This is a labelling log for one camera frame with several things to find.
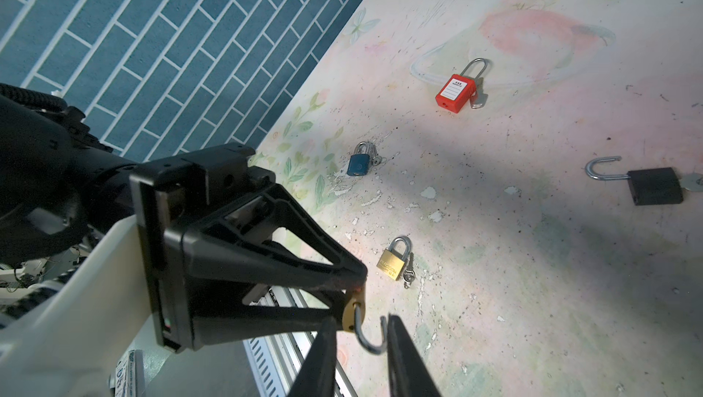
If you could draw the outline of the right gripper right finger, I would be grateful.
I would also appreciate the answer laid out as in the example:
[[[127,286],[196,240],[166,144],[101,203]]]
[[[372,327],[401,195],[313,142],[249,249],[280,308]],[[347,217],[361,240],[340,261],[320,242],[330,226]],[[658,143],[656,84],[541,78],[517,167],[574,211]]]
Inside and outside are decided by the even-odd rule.
[[[439,389],[399,316],[389,316],[386,342],[390,395],[440,397]]]

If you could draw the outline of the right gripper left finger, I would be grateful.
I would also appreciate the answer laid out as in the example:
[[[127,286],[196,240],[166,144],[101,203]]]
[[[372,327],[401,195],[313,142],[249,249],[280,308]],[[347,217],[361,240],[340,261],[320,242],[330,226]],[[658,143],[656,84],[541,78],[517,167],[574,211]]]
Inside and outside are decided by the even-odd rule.
[[[336,322],[332,318],[326,319],[321,325],[287,397],[331,397],[335,395],[336,333]]]

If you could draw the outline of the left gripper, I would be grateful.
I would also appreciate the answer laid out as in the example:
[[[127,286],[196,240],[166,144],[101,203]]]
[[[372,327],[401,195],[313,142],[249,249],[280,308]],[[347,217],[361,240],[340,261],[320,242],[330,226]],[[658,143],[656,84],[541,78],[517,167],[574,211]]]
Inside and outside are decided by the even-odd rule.
[[[366,266],[329,236],[275,176],[248,165],[254,148],[216,146],[145,163],[130,176],[157,341],[174,351],[283,333],[343,329]],[[284,229],[324,257],[273,240]],[[326,307],[269,307],[271,285],[313,291]]]

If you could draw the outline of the small brass padlock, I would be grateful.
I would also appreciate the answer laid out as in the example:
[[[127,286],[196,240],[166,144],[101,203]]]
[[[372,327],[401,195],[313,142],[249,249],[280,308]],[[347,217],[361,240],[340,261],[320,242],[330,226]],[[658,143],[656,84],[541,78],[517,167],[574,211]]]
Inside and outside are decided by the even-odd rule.
[[[382,355],[387,351],[388,322],[386,317],[380,317],[381,342],[373,344],[362,330],[365,319],[364,303],[360,300],[352,299],[345,306],[342,313],[342,329],[355,334],[360,346],[373,355]]]

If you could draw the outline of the large brass padlock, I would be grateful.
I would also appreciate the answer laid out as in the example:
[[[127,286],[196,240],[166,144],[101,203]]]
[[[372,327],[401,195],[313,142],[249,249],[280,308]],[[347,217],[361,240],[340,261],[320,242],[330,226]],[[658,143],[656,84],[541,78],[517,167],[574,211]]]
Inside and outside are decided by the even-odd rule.
[[[401,279],[404,288],[410,289],[416,279],[413,263],[412,241],[408,236],[398,236],[383,250],[376,267],[393,281]]]

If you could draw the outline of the blue padlock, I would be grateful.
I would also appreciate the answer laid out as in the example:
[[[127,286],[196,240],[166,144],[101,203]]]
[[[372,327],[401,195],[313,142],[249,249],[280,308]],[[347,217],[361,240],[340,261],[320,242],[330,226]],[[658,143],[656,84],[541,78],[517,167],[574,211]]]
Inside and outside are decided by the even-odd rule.
[[[366,176],[371,168],[380,165],[382,161],[374,143],[360,142],[353,150],[346,174],[351,177]]]

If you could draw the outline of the red padlock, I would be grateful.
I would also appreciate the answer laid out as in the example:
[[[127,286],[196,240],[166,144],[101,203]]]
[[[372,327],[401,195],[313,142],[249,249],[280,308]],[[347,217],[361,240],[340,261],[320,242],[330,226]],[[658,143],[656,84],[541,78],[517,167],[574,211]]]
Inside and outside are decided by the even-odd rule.
[[[483,67],[475,76],[470,76],[469,70],[477,64]],[[470,61],[461,73],[452,74],[435,97],[437,105],[452,113],[459,113],[466,105],[470,106],[470,109],[483,108],[486,102],[483,75],[488,67],[489,60],[476,58]]]

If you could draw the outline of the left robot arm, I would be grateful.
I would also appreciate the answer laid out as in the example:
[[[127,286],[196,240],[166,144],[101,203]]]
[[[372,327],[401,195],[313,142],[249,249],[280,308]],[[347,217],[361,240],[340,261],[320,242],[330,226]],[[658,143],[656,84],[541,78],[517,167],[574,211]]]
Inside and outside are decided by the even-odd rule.
[[[59,97],[1,88],[1,260],[137,220],[157,342],[174,351],[362,318],[366,266],[237,143],[138,164]]]

